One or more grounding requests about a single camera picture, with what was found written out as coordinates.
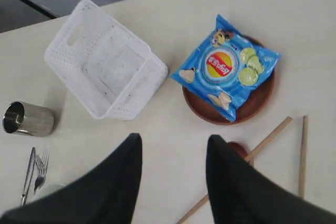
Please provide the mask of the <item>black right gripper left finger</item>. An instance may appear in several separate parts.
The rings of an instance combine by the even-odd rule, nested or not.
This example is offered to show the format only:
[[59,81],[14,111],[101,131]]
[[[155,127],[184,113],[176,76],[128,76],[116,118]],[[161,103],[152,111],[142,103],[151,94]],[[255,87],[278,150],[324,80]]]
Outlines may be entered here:
[[5,212],[1,223],[131,223],[142,175],[142,139],[129,136],[70,185]]

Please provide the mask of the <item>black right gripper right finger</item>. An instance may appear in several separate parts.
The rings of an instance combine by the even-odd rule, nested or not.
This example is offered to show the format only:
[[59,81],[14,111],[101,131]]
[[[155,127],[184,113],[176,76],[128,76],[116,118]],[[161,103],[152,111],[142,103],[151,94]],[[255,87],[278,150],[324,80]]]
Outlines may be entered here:
[[208,139],[206,183],[215,223],[335,223],[335,214],[270,181],[219,135]]

